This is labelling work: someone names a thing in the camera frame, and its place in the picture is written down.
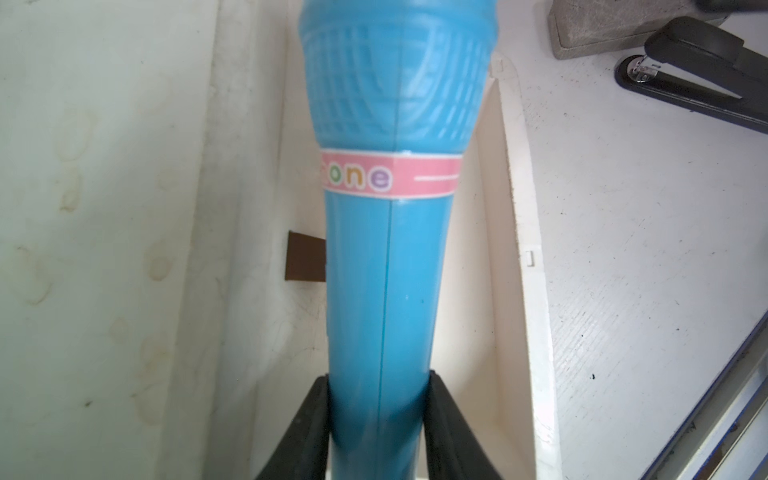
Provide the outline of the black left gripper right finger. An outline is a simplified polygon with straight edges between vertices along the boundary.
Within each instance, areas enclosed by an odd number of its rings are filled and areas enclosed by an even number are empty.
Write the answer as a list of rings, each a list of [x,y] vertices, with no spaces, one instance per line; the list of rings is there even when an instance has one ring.
[[[424,432],[429,479],[502,479],[438,374],[429,376]]]

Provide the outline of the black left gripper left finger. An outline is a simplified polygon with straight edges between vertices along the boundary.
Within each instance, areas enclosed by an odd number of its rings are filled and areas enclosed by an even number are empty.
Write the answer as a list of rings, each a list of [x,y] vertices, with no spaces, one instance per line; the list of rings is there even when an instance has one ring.
[[[329,456],[328,376],[318,377],[257,480],[323,480]]]

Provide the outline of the white drawer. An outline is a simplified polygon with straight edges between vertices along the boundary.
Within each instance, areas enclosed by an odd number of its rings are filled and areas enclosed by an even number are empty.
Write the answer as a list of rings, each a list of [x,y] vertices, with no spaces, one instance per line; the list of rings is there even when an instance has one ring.
[[[285,277],[289,233],[325,233],[301,56],[286,66],[277,154],[242,196],[207,479],[254,478],[328,369],[325,286]],[[431,366],[503,478],[561,477],[531,153],[518,73],[501,54],[455,196]]]

